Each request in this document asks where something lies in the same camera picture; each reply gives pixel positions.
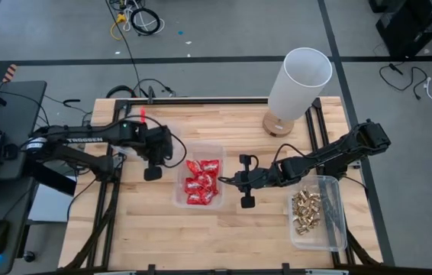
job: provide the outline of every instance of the desk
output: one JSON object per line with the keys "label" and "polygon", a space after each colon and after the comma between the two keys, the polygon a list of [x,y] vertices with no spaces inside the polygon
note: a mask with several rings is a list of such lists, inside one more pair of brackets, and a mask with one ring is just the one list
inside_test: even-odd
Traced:
{"label": "desk", "polygon": [[[1,91],[13,92],[29,96],[41,103],[47,84],[44,81],[10,82],[2,86]],[[14,95],[0,94],[8,104],[0,107],[0,129],[6,134],[6,143],[21,144],[27,140],[27,135],[34,129],[34,122],[39,111],[36,103]],[[0,170],[14,172],[22,170],[23,161],[3,161]],[[30,189],[35,181],[31,177],[17,180],[0,181],[0,219],[14,205],[14,203]],[[25,196],[8,214],[6,218],[11,227],[8,233],[8,245],[0,258],[0,273],[8,273],[24,240],[23,230],[27,218],[31,197]]]}
{"label": "desk", "polygon": [[[257,155],[260,166],[268,167],[282,143],[293,144],[305,153],[311,151],[304,117],[295,122],[289,136],[275,138],[262,128],[266,104],[179,101],[185,104],[148,105],[147,115],[178,128],[183,141],[206,140],[223,145],[227,152],[225,176],[242,169],[238,162],[242,153]],[[347,120],[339,97],[324,97],[321,102],[332,142],[349,131]],[[98,99],[92,123],[110,123],[114,104],[114,99]],[[319,133],[317,123],[314,125]],[[106,147],[107,144],[88,144],[85,151],[100,156]],[[281,157],[293,155],[292,150],[281,153]],[[226,186],[224,204],[219,210],[178,209],[171,200],[176,169],[164,171],[161,180],[149,183],[143,181],[143,169],[144,163],[131,157],[123,166],[109,270],[146,270],[148,264],[155,264],[157,270],[279,269],[282,263],[290,263],[291,268],[333,266],[329,252],[303,251],[292,246],[286,221],[286,188],[254,190],[254,209],[240,207],[241,193],[232,186]],[[351,170],[348,175],[362,181],[358,170]],[[92,174],[81,176],[76,193],[92,179]],[[340,181],[340,191],[349,229],[372,257],[381,260],[363,188],[345,179]],[[92,186],[73,205],[60,267],[73,259],[90,235],[98,192],[99,185]],[[99,240],[95,265],[101,263],[103,237]],[[344,253],[340,258],[345,261]]]}

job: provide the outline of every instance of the computer tower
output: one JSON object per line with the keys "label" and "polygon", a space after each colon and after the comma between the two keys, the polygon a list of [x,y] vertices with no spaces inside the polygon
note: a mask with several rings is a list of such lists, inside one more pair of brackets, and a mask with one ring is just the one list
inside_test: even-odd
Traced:
{"label": "computer tower", "polygon": [[376,24],[392,57],[413,57],[432,40],[432,0],[404,0]]}

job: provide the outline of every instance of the lamp shade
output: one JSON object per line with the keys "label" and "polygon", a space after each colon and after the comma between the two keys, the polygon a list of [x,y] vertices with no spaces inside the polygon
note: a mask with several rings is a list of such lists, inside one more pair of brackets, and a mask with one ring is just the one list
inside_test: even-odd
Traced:
{"label": "lamp shade", "polygon": [[298,48],[285,56],[272,87],[269,108],[284,121],[300,118],[333,74],[329,59],[311,48]]}

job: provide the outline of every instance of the black desk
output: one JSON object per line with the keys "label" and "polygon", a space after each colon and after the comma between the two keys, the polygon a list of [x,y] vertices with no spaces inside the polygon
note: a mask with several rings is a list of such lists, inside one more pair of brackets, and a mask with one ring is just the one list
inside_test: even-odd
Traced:
{"label": "black desk", "polygon": [[[41,104],[46,85],[44,81],[10,82],[4,84],[1,91],[25,95]],[[8,136],[6,143],[20,144],[26,141],[27,135],[34,129],[39,107],[36,103],[15,95],[0,94],[0,96],[8,102],[6,107],[0,107],[0,128]],[[24,161],[4,162],[2,166],[5,166],[6,169],[22,170],[23,163]],[[34,184],[36,181],[32,177],[0,181],[0,219]],[[26,238],[26,235],[23,234],[24,225],[31,207],[32,193],[25,196],[6,217],[11,227],[8,233],[8,245],[0,257],[1,274],[11,271],[21,241]]]}

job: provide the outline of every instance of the yellow cable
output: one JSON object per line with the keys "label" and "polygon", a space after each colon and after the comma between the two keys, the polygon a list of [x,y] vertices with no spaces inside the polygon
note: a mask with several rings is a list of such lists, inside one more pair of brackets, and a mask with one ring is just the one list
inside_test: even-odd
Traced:
{"label": "yellow cable", "polygon": [[111,33],[111,37],[113,37],[115,40],[120,41],[121,39],[116,37],[113,34],[114,31],[114,27],[116,27],[116,24],[122,23],[126,21],[126,16],[124,16],[123,14],[118,14],[118,19],[116,19],[116,23],[113,23],[113,25],[111,26],[111,30],[109,31]]}

